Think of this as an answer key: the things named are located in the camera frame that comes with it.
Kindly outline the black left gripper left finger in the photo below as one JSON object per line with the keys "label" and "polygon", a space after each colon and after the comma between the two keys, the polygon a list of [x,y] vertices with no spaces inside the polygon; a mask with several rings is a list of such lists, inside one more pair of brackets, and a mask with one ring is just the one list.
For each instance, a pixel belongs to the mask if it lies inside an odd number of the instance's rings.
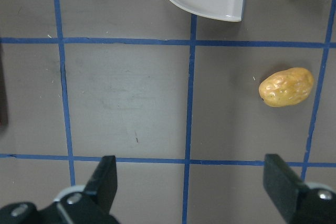
{"label": "black left gripper left finger", "polygon": [[86,185],[67,188],[56,199],[63,223],[116,223],[110,209],[117,192],[115,156],[104,156]]}

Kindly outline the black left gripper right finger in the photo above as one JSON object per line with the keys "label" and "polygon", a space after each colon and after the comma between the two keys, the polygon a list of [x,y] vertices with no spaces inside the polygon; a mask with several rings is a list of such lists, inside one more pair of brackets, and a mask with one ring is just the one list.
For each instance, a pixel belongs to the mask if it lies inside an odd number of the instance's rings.
{"label": "black left gripper right finger", "polygon": [[304,182],[278,154],[265,155],[263,186],[286,223],[335,223],[335,190]]}

